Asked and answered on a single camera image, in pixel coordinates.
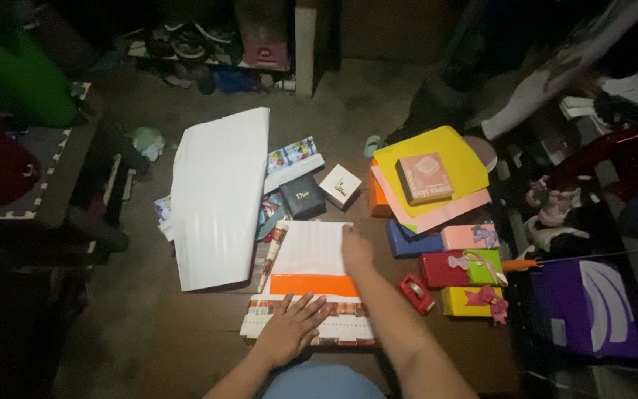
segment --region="yellow paper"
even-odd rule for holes
[[[427,153],[438,153],[439,157],[442,158],[442,163],[445,164],[449,181],[452,182],[455,193],[448,200],[412,207],[405,200],[405,193],[398,179],[395,163],[403,157],[419,156]],[[457,200],[489,186],[486,168],[484,168],[474,150],[469,147],[469,144],[450,126],[442,126],[415,136],[412,139],[387,146],[385,149],[377,150],[373,153],[373,157],[378,162],[381,172],[393,189],[403,209],[411,217],[420,216],[434,208],[449,204],[452,200]]]

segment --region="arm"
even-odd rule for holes
[[[227,376],[213,387],[205,398],[251,398],[273,368],[284,366],[302,352],[319,335],[319,327],[329,315],[321,296],[306,293],[289,307],[293,294],[285,295],[282,304],[257,338],[250,353]]]
[[[373,246],[344,227],[344,266],[371,314],[371,326],[407,398],[476,398],[415,311],[373,267]]]

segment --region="red wrapped gift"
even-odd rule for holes
[[[418,258],[425,285],[429,288],[466,287],[469,286],[469,276],[461,267],[451,267],[448,258],[459,258],[463,250],[446,250],[444,252],[427,252]]]

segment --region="wall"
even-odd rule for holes
[[[344,58],[434,63],[451,37],[465,1],[345,0]]]

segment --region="black jewelry box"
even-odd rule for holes
[[[324,194],[311,173],[280,185],[279,192],[294,220],[309,220],[326,212]]]

